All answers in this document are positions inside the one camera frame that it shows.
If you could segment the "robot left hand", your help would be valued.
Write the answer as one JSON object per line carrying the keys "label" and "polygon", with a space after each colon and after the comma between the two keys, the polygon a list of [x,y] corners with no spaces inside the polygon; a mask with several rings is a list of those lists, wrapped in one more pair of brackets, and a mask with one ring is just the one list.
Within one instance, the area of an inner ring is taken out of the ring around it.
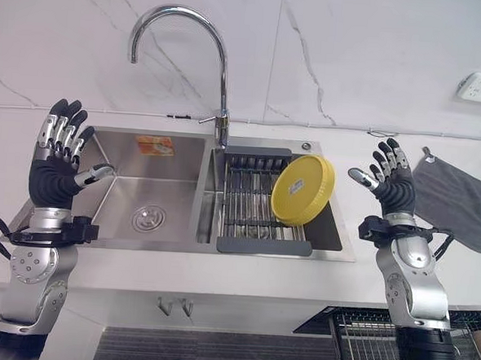
{"label": "robot left hand", "polygon": [[95,132],[92,126],[81,130],[87,116],[81,101],[61,99],[45,117],[29,168],[29,197],[35,207],[71,209],[82,189],[114,174],[108,163],[79,170],[82,152]]}

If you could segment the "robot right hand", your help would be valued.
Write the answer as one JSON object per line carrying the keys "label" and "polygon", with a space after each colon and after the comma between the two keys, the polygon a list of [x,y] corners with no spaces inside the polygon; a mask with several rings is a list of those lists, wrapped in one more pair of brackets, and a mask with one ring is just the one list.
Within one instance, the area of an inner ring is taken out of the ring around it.
{"label": "robot right hand", "polygon": [[371,173],[352,167],[349,177],[371,191],[381,205],[382,216],[405,213],[413,216],[416,205],[416,189],[413,174],[404,150],[393,138],[381,141],[373,152],[375,164]]}

